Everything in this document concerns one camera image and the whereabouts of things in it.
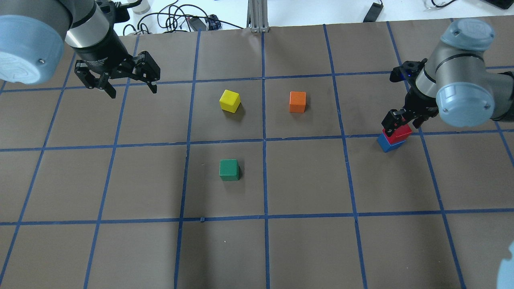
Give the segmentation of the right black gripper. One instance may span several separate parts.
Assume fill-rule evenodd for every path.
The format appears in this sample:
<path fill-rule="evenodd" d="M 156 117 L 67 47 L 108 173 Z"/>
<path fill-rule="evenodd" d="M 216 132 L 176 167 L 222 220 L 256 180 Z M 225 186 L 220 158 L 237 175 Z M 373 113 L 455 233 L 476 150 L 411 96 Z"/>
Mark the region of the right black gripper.
<path fill-rule="evenodd" d="M 432 97 L 409 90 L 400 110 L 391 109 L 381 122 L 387 137 L 391 137 L 400 127 L 412 122 L 419 129 L 424 122 L 439 114 L 439 108 Z"/>

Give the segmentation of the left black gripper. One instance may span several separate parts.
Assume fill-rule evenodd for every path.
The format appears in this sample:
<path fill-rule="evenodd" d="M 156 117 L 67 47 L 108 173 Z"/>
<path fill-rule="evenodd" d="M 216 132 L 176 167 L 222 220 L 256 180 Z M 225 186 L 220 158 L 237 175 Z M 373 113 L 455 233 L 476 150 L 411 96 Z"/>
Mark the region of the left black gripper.
<path fill-rule="evenodd" d="M 110 80 L 129 78 L 147 84 L 157 93 L 157 81 L 161 69 L 151 54 L 142 51 L 132 56 L 115 34 L 108 34 L 101 42 L 85 48 L 75 48 L 79 57 L 75 63 L 75 75 L 85 88 L 104 90 L 111 99 L 117 96 Z"/>

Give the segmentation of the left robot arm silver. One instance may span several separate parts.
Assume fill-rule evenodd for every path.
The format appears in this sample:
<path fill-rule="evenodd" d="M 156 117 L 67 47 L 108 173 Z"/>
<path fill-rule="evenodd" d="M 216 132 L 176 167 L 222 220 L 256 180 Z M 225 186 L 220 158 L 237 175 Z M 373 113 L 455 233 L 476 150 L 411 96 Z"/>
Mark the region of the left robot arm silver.
<path fill-rule="evenodd" d="M 127 10 L 141 0 L 2 0 L 0 4 L 1 79 L 37 85 L 49 81 L 68 45 L 78 55 L 75 75 L 87 89 L 105 91 L 110 80 L 127 77 L 157 92 L 161 70 L 147 51 L 132 56 L 114 31 L 130 19 Z"/>

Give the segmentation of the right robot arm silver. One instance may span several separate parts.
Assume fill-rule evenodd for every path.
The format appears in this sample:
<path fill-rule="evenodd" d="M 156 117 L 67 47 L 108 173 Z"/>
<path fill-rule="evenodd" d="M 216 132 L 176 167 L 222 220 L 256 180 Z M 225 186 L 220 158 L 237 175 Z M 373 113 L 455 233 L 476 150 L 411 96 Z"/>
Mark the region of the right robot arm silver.
<path fill-rule="evenodd" d="M 512 122 L 513 72 L 490 73 L 483 59 L 495 36 L 487 22 L 461 18 L 449 25 L 430 57 L 393 68 L 390 81 L 408 81 L 410 88 L 404 106 L 384 117 L 384 133 L 391 137 L 408 123 L 420 128 L 436 116 L 453 127 Z"/>

